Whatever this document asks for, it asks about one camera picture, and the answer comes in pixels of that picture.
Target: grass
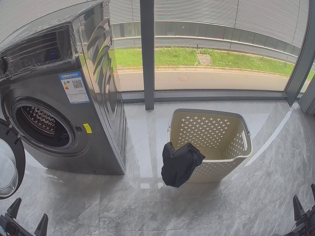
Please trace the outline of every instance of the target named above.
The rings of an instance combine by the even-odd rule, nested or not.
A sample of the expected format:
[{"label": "grass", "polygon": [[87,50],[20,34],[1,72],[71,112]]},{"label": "grass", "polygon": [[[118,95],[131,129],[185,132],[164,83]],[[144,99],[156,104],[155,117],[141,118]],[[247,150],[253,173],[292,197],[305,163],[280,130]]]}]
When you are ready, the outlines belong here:
[{"label": "grass", "polygon": [[[193,48],[158,48],[155,50],[156,66],[183,66],[200,65],[197,57],[197,50]],[[201,54],[207,54],[211,57],[210,66],[221,68],[236,68],[265,71],[278,73],[289,77],[292,73],[294,64],[269,59],[260,55],[248,55],[242,53],[232,53],[217,51],[214,49],[200,49]],[[116,62],[118,67],[142,66],[142,52],[137,48],[119,48],[115,49]],[[311,70],[307,79],[311,80],[315,71]]]},{"label": "grass", "polygon": [[264,56],[222,52],[213,49],[201,49],[200,53],[210,55],[212,65],[218,67],[265,71],[286,76],[290,76],[294,67],[294,64],[268,59]]}]

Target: black cloth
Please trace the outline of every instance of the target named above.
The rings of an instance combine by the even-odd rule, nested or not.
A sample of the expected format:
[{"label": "black cloth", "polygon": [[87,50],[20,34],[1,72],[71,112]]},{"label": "black cloth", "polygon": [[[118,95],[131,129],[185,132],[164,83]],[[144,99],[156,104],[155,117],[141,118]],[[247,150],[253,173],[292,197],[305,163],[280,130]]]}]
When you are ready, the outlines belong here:
[{"label": "black cloth", "polygon": [[166,185],[180,187],[185,183],[205,158],[191,143],[174,150],[171,142],[163,149],[162,179]]}]

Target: marble floor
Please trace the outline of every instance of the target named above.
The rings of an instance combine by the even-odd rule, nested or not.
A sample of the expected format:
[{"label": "marble floor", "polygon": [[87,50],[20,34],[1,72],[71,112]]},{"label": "marble floor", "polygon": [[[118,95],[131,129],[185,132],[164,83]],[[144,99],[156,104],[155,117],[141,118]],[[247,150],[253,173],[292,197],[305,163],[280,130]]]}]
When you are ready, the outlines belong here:
[{"label": "marble floor", "polygon": [[[162,149],[177,108],[242,114],[253,156],[218,183],[165,186]],[[28,153],[17,193],[0,200],[0,213],[22,198],[17,221],[31,233],[43,213],[48,235],[270,236],[294,225],[292,198],[314,205],[315,118],[285,101],[219,101],[125,105],[129,134],[124,176],[73,174],[43,168]]]}]

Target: open washing machine door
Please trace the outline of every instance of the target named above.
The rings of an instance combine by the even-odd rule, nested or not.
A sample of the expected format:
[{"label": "open washing machine door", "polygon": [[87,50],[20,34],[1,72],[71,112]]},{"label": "open washing machine door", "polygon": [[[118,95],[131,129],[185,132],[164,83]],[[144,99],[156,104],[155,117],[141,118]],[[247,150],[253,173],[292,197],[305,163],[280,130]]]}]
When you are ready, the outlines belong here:
[{"label": "open washing machine door", "polygon": [[0,199],[12,196],[25,172],[25,151],[14,128],[0,119]]}]

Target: laundry basket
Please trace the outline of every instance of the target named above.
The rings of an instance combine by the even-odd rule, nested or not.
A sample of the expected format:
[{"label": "laundry basket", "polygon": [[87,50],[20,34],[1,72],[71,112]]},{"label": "laundry basket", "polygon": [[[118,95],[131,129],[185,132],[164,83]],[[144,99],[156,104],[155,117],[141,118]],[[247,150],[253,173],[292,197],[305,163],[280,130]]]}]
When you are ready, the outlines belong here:
[{"label": "laundry basket", "polygon": [[188,182],[218,182],[252,155],[244,118],[235,113],[177,109],[168,125],[168,141],[177,150],[191,143],[206,157]]}]

